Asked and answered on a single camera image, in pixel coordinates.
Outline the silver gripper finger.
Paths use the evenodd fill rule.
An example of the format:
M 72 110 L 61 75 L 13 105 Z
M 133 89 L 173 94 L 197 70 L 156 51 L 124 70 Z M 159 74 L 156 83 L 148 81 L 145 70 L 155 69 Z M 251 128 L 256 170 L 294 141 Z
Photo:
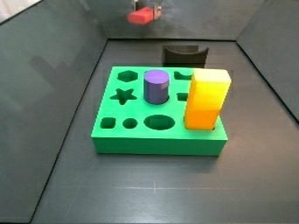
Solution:
M 161 13 L 163 13 L 161 6 L 155 4 L 153 5 L 153 20 L 156 20 L 161 16 Z
M 133 11 L 139 8 L 139 0 L 133 0 Z

